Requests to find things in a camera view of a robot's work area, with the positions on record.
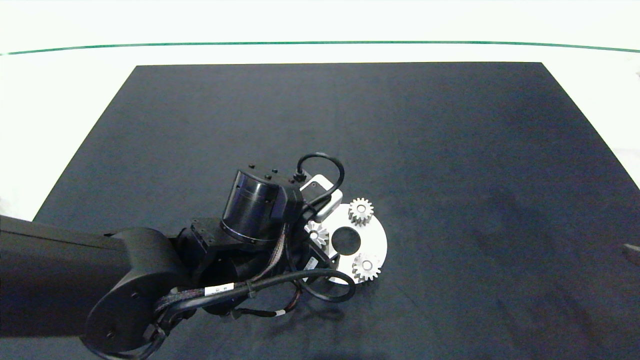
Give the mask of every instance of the cylindrical motor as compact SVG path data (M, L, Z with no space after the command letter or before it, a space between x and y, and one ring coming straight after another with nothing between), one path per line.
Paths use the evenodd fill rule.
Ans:
M292 179L250 165L238 170L220 225L237 240L274 241L283 223L297 219L302 204Z

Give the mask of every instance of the white sticker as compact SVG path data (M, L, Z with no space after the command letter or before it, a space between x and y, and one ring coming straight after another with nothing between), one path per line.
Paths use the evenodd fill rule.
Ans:
M228 284L216 285L216 286L208 286L204 288L204 296L209 296L217 293L221 293L223 291L229 291L234 289L234 283L230 282Z
M317 265L318 265L318 260L312 256L311 258L309 258L309 261L307 261L307 264L305 265L304 270L315 269Z

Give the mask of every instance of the metal gear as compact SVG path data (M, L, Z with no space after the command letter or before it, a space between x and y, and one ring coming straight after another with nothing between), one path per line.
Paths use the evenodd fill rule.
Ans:
M357 198L349 204L349 219L356 225L366 225L373 216L373 206L363 198Z
M353 260L353 277L361 281L370 281L380 274L380 262L375 256L358 254Z
M329 240L329 230L325 229L322 224L310 221L305 225L305 231L309 233L309 238L316 245L319 247L326 246L326 242Z

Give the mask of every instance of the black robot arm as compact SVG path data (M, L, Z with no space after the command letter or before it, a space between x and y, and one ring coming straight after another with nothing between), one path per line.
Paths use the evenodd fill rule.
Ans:
M338 168L331 187L305 186L302 164L313 157ZM346 301L354 280L303 230L335 207L332 193L343 179L340 161L320 152L303 156L292 177L249 165L237 171L221 218L194 218L174 238L144 228L94 236L1 217L2 335L80 335L104 359L146 359L199 308L220 316L279 316L295 308L303 290ZM298 270L310 256L319 259L316 268ZM346 291L313 290L309 283L320 277L341 279ZM238 307L283 282L296 291L282 310ZM52 312L65 321L43 321Z

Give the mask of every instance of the black mat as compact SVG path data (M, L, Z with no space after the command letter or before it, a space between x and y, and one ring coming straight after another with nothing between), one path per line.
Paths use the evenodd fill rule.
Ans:
M137 67L35 220L175 234L237 167L310 151L372 200L381 277L281 318L201 313L155 359L640 358L640 192L539 63Z

